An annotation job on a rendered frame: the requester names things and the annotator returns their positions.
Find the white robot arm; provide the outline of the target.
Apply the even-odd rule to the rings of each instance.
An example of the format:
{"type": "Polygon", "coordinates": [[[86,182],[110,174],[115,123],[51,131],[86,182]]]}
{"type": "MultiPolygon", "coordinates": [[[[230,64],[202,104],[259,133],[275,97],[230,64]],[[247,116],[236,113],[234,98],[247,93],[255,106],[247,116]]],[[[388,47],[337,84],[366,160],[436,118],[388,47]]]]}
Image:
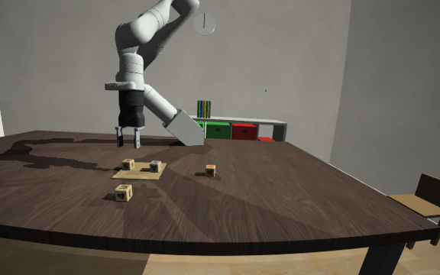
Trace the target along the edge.
{"type": "MultiPolygon", "coordinates": [[[[118,83],[120,72],[144,74],[147,67],[198,7],[198,0],[160,0],[155,6],[141,13],[140,18],[120,24],[115,31],[119,56],[116,82],[118,83]],[[171,5],[180,16],[167,24],[171,5]],[[139,46],[137,53],[136,46],[139,46]]],[[[144,105],[165,124],[172,121],[177,114],[177,110],[169,105],[166,99],[146,84],[144,84],[144,105]]]]}

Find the tan flat mat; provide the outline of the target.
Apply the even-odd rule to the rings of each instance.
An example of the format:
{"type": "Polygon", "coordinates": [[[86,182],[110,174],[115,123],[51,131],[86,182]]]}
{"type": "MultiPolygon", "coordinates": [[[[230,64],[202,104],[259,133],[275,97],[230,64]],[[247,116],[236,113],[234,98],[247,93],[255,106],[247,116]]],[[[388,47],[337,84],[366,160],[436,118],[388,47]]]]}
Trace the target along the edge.
{"type": "Polygon", "coordinates": [[[161,164],[161,170],[159,173],[150,172],[150,163],[134,162],[134,168],[132,170],[119,170],[112,179],[120,180],[158,180],[163,169],[167,164],[161,164]]]}

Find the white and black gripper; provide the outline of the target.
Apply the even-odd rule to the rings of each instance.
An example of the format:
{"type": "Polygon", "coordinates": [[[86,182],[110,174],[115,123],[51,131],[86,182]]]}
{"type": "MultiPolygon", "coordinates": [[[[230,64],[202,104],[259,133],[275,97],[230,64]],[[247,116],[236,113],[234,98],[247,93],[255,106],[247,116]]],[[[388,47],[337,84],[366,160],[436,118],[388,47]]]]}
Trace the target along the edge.
{"type": "Polygon", "coordinates": [[[140,130],[144,129],[144,77],[140,73],[120,72],[118,82],[107,82],[105,90],[118,90],[117,145],[123,146],[122,128],[134,127],[134,149],[140,147],[140,130]]]}

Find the yellow block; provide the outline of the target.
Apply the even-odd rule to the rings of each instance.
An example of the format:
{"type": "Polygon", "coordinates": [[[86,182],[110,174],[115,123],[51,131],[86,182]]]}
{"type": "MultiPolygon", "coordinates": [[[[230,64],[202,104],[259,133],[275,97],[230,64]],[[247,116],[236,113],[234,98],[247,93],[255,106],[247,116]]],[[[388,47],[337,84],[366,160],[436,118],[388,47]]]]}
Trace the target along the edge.
{"type": "Polygon", "coordinates": [[[215,165],[206,165],[205,176],[215,176],[215,165]]]}
{"type": "Polygon", "coordinates": [[[132,170],[134,168],[134,160],[132,159],[125,159],[121,163],[123,170],[132,170]]]}
{"type": "Polygon", "coordinates": [[[159,173],[161,170],[161,161],[152,161],[150,163],[150,172],[159,173]]]}
{"type": "Polygon", "coordinates": [[[131,185],[119,185],[115,190],[116,201],[127,202],[132,197],[131,185]]]}

